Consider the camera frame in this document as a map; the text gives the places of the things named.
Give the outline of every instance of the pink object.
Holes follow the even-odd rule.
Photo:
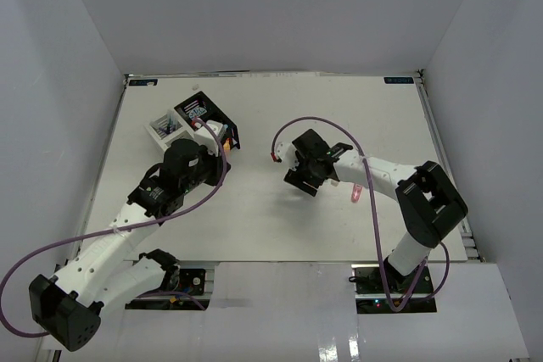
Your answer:
[[[350,195],[350,201],[352,203],[357,203],[362,194],[362,186],[360,184],[355,184],[353,186],[353,193]]]

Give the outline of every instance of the white table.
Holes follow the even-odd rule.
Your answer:
[[[190,261],[373,262],[377,259],[369,195],[350,201],[352,185],[325,183],[315,198],[283,182],[286,169],[270,158],[276,130],[302,115],[334,120],[358,138],[367,154],[404,164],[437,161],[415,85],[387,85],[383,77],[160,78],[156,86],[129,86],[87,232],[106,227],[143,173],[162,160],[143,126],[197,89],[238,126],[241,150],[232,150],[224,187],[204,207],[164,224],[130,257],[161,248]],[[345,142],[335,129],[299,123],[281,139],[313,127],[328,144]],[[210,191],[200,186],[185,205]],[[377,196],[385,254],[406,231],[398,204]],[[446,239],[451,258],[466,260],[462,238]],[[431,260],[442,260],[440,250]]]

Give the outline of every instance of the purple cable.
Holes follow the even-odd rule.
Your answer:
[[[272,154],[275,153],[275,144],[277,142],[277,139],[279,138],[279,135],[287,127],[291,126],[292,124],[294,124],[296,122],[301,122],[302,120],[317,120],[317,121],[320,121],[320,122],[324,122],[324,123],[326,123],[326,124],[328,124],[328,125],[330,125],[332,127],[335,127],[339,131],[343,132],[353,142],[353,144],[356,146],[356,149],[358,150],[358,153],[362,156],[362,163],[364,164],[364,170],[366,171],[367,186],[368,186],[368,189],[370,191],[370,204],[371,204],[371,207],[372,207],[372,219],[373,219],[373,232],[374,232],[374,235],[375,235],[375,246],[376,246],[376,249],[377,249],[377,258],[378,258],[378,262],[379,262],[379,273],[381,275],[381,281],[383,282],[384,295],[387,298],[387,302],[389,303],[390,309],[392,309],[392,311],[394,311],[395,313],[399,313],[400,311],[402,311],[404,309],[407,302],[411,298],[411,296],[412,296],[412,294],[413,294],[413,292],[415,290],[415,286],[417,285],[418,280],[420,279],[420,276],[423,273],[424,265],[426,264],[426,259],[423,260],[423,262],[421,262],[421,264],[418,266],[417,273],[415,274],[415,277],[413,278],[413,282],[411,283],[411,285],[407,289],[406,293],[404,294],[404,297],[403,297],[400,305],[395,306],[394,302],[392,301],[392,298],[390,296],[389,281],[388,281],[387,275],[386,275],[386,273],[384,271],[383,250],[381,249],[381,236],[379,234],[377,206],[375,204],[375,190],[373,188],[372,174],[370,172],[370,166],[367,163],[366,156],[364,154],[364,151],[362,150],[362,147],[361,147],[360,143],[346,129],[344,129],[340,125],[332,122],[331,120],[319,118],[317,116],[303,116],[303,117],[298,118],[298,119],[290,120],[288,123],[283,125],[281,127],[281,129],[279,129],[277,131],[276,135],[273,137],[273,140],[271,141],[271,153]],[[446,248],[445,248],[445,255],[447,255],[447,259],[448,259],[448,251],[446,250]],[[448,274],[448,264],[449,264],[449,260],[447,260],[447,268],[446,268],[447,274]],[[446,275],[445,275],[444,280],[439,285],[439,290],[445,284],[445,279],[446,279]],[[433,297],[437,292],[438,292],[438,290],[436,290],[435,292],[430,294],[428,297],[429,298]]]
[[[180,217],[182,215],[188,214],[189,212],[192,212],[195,209],[197,209],[197,208],[201,207],[202,205],[204,205],[204,203],[207,203],[211,199],[211,197],[213,197],[217,193],[219,188],[221,188],[222,182],[224,181],[224,179],[227,176],[227,155],[226,155],[226,153],[224,151],[224,147],[222,146],[221,141],[217,138],[216,134],[213,132],[213,130],[211,130],[211,128],[209,126],[207,126],[200,118],[195,119],[195,121],[200,123],[213,136],[213,138],[215,139],[215,142],[217,143],[217,146],[219,147],[219,151],[221,152],[222,173],[221,173],[221,178],[219,179],[219,182],[217,183],[217,185],[213,188],[213,190],[211,190],[211,192],[209,194],[207,194],[205,197],[203,197],[200,201],[198,201],[192,207],[184,209],[183,211],[177,212],[175,214],[168,215],[168,216],[165,216],[163,218],[159,218],[157,220],[147,220],[145,222],[139,222],[137,224],[122,226],[120,228],[117,228],[116,229],[117,231],[128,231],[128,230],[131,230],[131,229],[144,228],[145,226],[151,226],[151,225],[154,225],[154,224],[158,224],[160,222],[166,222],[167,220],[173,220],[173,219],[178,218],[178,217]],[[115,233],[115,231],[113,229],[106,229],[104,231],[97,231],[97,232],[93,232],[93,233],[88,233],[86,235],[80,235],[78,237],[69,237],[68,239],[63,239],[63,240],[58,241],[58,242],[50,243],[50,244],[48,244],[48,245],[46,245],[46,246],[44,246],[42,248],[36,249],[35,251],[33,251],[31,253],[28,253],[25,257],[23,257],[21,260],[19,260],[17,263],[15,263],[15,265],[13,265],[11,267],[11,269],[8,270],[8,272],[6,273],[6,275],[3,277],[2,281],[0,282],[0,322],[2,322],[2,325],[9,332],[11,332],[12,334],[14,334],[14,335],[16,335],[18,337],[39,338],[39,337],[45,337],[46,335],[48,335],[47,332],[30,333],[30,332],[20,331],[17,328],[15,328],[14,326],[12,326],[9,323],[9,321],[6,319],[6,315],[3,313],[3,308],[2,308],[2,295],[3,295],[4,288],[6,288],[6,285],[8,284],[8,280],[11,278],[12,274],[23,263],[25,263],[29,259],[32,259],[34,256],[37,256],[40,253],[46,252],[49,249],[58,248],[59,246],[67,245],[68,243],[84,241],[84,240],[90,239],[92,237],[102,237],[104,235],[109,235],[109,234],[112,234],[112,233]]]
[[[190,294],[186,292],[145,292],[144,294],[140,294],[136,298],[146,298],[146,297],[156,297],[156,296],[183,296],[191,300],[193,303],[195,303],[199,309],[202,311],[205,311],[205,307],[198,301],[196,298],[191,296]]]

